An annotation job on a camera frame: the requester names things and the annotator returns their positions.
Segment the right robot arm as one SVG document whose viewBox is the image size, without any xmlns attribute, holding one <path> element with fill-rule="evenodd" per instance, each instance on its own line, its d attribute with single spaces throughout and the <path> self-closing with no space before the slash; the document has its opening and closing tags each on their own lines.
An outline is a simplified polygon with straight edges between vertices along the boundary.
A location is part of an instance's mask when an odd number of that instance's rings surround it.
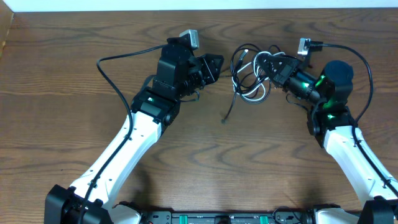
<svg viewBox="0 0 398 224">
<path fill-rule="evenodd" d="M 372 152 L 347 106 L 353 89 L 352 67 L 334 60 L 314 78 L 304 72 L 302 61 L 287 55 L 263 52 L 253 61 L 275 86 L 311 104 L 309 133 L 340 166 L 363 206 L 356 216 L 337 205 L 320 205 L 302 215 L 301 222 L 394 223 L 397 180 Z"/>
</svg>

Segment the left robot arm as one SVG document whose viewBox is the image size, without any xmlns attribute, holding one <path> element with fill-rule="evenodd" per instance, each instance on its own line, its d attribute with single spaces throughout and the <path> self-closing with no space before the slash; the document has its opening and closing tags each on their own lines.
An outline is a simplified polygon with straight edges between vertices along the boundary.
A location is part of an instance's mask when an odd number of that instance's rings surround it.
<svg viewBox="0 0 398 224">
<path fill-rule="evenodd" d="M 143 214 L 116 203 L 141 157 L 177 117 L 183 97 L 217 81 L 222 55 L 194 56 L 188 44 L 161 45 L 157 73 L 128 103 L 121 129 L 97 160 L 69 188 L 54 185 L 45 199 L 45 223 L 140 223 Z"/>
</svg>

